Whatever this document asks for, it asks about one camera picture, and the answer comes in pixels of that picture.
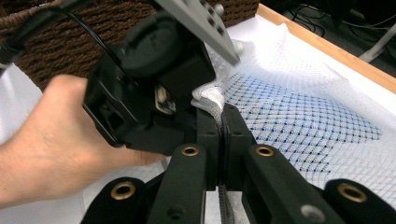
brown woven basket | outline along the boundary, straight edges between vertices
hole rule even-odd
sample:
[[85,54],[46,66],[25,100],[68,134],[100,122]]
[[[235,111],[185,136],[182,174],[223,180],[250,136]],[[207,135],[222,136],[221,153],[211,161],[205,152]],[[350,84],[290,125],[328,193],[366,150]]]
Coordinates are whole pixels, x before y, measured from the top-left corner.
[[[65,0],[1,0],[0,45],[38,10]],[[259,0],[208,0],[221,3],[226,26],[253,17]],[[127,31],[155,10],[144,0],[103,0],[76,12],[108,44],[118,44]],[[16,65],[41,89],[58,74],[86,77],[102,49],[73,21],[65,19],[37,36]]]

human hand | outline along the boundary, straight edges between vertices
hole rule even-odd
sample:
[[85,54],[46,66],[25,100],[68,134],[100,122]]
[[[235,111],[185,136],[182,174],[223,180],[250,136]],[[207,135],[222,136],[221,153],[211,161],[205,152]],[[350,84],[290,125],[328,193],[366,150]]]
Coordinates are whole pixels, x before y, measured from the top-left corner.
[[117,168],[163,155],[111,147],[82,108],[87,80],[58,76],[19,131],[0,147],[0,207],[56,199]]

wicker basket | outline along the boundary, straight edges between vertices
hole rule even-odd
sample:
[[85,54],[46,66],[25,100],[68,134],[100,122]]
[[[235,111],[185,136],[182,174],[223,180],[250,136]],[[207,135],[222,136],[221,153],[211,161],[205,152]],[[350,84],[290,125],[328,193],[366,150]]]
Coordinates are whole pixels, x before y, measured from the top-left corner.
[[[1,0],[0,45],[29,16],[64,0]],[[259,0],[209,0],[223,4],[226,26],[254,16]],[[127,31],[155,10],[144,0],[103,0],[76,12],[108,44],[120,43]],[[102,49],[73,21],[65,19],[37,36],[16,65],[41,89],[53,76],[86,77]]]

